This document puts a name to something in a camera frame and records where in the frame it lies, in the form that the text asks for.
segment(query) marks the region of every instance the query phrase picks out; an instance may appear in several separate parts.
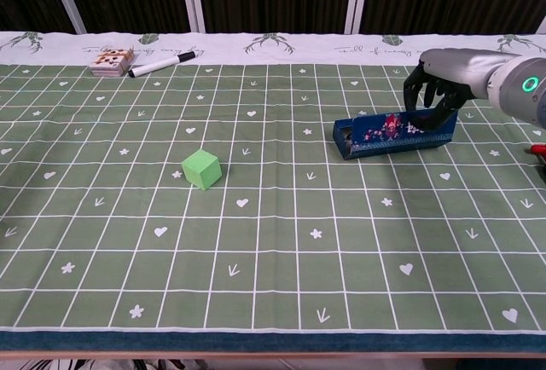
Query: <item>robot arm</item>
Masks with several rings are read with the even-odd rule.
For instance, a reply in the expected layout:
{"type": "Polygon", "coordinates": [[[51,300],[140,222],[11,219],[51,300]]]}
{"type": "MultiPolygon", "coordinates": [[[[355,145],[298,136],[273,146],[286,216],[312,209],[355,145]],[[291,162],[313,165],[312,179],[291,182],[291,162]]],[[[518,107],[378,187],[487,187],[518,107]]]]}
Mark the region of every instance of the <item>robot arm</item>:
{"type": "Polygon", "coordinates": [[[444,97],[415,127],[434,130],[466,101],[486,99],[509,116],[546,129],[546,58],[476,49],[430,49],[404,82],[404,105],[414,111],[424,83],[424,105],[444,97]]]}

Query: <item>marker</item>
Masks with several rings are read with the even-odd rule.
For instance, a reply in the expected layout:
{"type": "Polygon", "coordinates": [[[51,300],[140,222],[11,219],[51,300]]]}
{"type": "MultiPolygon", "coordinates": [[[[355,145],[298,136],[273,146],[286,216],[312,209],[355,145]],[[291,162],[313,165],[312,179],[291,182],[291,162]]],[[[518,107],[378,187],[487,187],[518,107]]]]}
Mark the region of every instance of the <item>marker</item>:
{"type": "Polygon", "coordinates": [[[531,153],[537,155],[546,155],[546,144],[533,144],[531,146],[531,153]]]}
{"type": "Polygon", "coordinates": [[[183,61],[189,61],[194,57],[195,52],[182,53],[181,55],[173,56],[168,59],[164,59],[163,61],[156,61],[155,63],[150,63],[149,65],[135,67],[134,69],[131,69],[127,74],[129,74],[129,77],[131,78],[136,78],[138,76],[142,76],[143,74],[153,72],[154,70],[160,70],[164,67],[182,63],[183,61]]]}

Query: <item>arrow print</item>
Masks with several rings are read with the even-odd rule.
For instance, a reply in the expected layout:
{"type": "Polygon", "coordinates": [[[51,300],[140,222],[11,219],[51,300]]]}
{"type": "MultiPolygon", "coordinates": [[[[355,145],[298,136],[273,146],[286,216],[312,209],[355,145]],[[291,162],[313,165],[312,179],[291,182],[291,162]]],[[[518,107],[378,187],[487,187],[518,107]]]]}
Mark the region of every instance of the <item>arrow print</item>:
{"type": "Polygon", "coordinates": [[[228,271],[229,271],[229,276],[235,276],[240,272],[240,270],[237,270],[237,264],[233,265],[233,268],[231,268],[231,265],[229,265],[228,271]]]}
{"type": "Polygon", "coordinates": [[[475,234],[475,233],[474,233],[474,228],[470,228],[470,230],[468,230],[468,229],[465,229],[465,231],[464,231],[464,232],[466,232],[466,233],[467,233],[467,235],[468,235],[468,236],[469,236],[470,238],[472,238],[472,239],[474,239],[474,238],[477,238],[477,237],[478,237],[478,234],[475,234]]]}
{"type": "Polygon", "coordinates": [[[8,228],[4,236],[8,238],[9,236],[15,235],[15,234],[17,234],[17,227],[12,227],[12,228],[8,228]]]}
{"type": "Polygon", "coordinates": [[[534,204],[532,202],[529,202],[529,200],[526,198],[525,202],[524,201],[520,201],[520,203],[525,207],[525,208],[531,208],[534,204]]]}
{"type": "Polygon", "coordinates": [[[322,308],[322,313],[319,312],[317,309],[317,316],[318,316],[318,321],[320,321],[321,323],[324,323],[330,318],[330,315],[326,316],[326,308],[322,308]]]}

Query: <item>green foam block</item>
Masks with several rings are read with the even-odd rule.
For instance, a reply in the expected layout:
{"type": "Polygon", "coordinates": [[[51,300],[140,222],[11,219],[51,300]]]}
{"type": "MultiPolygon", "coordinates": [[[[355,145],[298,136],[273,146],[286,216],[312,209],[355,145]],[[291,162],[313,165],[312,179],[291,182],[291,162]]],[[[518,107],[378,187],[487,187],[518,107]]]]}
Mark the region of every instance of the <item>green foam block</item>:
{"type": "Polygon", "coordinates": [[[198,150],[182,162],[186,179],[201,189],[209,189],[222,176],[218,157],[198,150]]]}

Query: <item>table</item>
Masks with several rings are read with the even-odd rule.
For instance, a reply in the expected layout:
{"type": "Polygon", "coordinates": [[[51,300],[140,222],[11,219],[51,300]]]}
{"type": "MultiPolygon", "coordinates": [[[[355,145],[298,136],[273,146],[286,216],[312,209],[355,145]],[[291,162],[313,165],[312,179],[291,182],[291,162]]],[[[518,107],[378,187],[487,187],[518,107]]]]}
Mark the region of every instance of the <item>table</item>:
{"type": "Polygon", "coordinates": [[[440,148],[331,137],[401,111],[420,50],[497,38],[159,35],[137,63],[200,56],[142,78],[84,65],[137,35],[42,38],[0,50],[2,350],[544,353],[544,131],[472,101],[440,148]]]}

